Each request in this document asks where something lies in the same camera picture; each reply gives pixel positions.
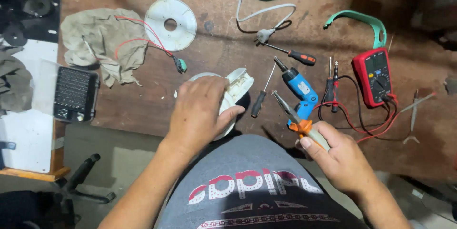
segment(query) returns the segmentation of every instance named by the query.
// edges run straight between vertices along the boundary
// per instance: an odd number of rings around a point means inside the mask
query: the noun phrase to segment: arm
[[[156,154],[127,193],[99,225],[100,229],[150,229],[173,183],[191,159],[228,123],[244,112],[241,106],[219,114],[228,80],[201,77],[179,88],[170,130]]]
[[[325,122],[318,122],[313,128],[331,149],[326,152],[308,137],[300,140],[298,148],[306,150],[317,162],[330,183],[354,201],[375,229],[410,229],[400,207],[376,178],[354,139]]]

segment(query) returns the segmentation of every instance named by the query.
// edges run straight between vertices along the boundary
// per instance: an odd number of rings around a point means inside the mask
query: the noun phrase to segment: right hand
[[[324,121],[313,124],[313,128],[322,134],[331,149],[325,151],[309,137],[301,138],[297,148],[303,148],[317,162],[335,189],[347,195],[360,195],[380,183],[351,136]]]

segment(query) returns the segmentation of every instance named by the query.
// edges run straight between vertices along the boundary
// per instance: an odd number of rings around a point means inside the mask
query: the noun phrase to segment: black screwdriver handle
[[[314,64],[316,63],[315,56],[294,50],[289,51],[289,57],[293,57],[296,60],[308,66],[314,66]]]
[[[251,116],[256,118],[260,114],[260,109],[262,109],[262,103],[263,100],[265,99],[266,92],[265,91],[260,91],[259,96],[257,97],[257,100],[255,100],[254,105],[252,106],[251,109]]]

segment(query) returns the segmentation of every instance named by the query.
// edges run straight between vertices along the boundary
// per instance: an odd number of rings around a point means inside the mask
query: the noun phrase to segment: gray t-shirt
[[[264,137],[238,136],[201,156],[175,188],[159,228],[367,228]]]

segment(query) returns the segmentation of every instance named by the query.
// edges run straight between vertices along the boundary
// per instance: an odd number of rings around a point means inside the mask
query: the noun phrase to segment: white power cord
[[[239,0],[239,1],[238,1],[238,6],[237,6],[237,8],[236,8],[236,20],[237,20],[239,23],[241,23],[241,22],[243,22],[243,21],[246,21],[246,20],[248,20],[248,19],[250,19],[250,18],[252,18],[252,17],[254,17],[254,16],[257,16],[257,15],[259,15],[259,14],[261,14],[261,13],[267,12],[267,11],[276,10],[276,9],[285,8],[285,7],[292,7],[292,8],[293,8],[292,12],[290,12],[289,15],[287,15],[285,18],[283,18],[283,20],[281,20],[281,21],[280,21],[276,26],[274,26],[272,29],[270,29],[270,30],[262,29],[263,31],[260,30],[260,31],[257,33],[257,38],[259,39],[259,41],[260,41],[261,43],[264,43],[265,41],[267,41],[268,38],[270,37],[270,35],[271,35],[272,33],[274,33],[274,32],[276,31],[276,29],[277,29],[280,25],[282,25],[283,22],[286,21],[286,20],[295,12],[295,10],[297,9],[297,7],[295,6],[295,4],[291,4],[291,3],[288,3],[288,4],[280,4],[280,5],[276,5],[276,6],[273,6],[273,7],[269,7],[269,8],[263,9],[263,10],[259,10],[259,11],[255,12],[255,13],[253,13],[253,14],[251,14],[251,15],[249,15],[249,16],[243,18],[243,19],[240,19],[240,18],[239,18],[239,8],[241,7],[241,1],[242,1],[242,0]]]

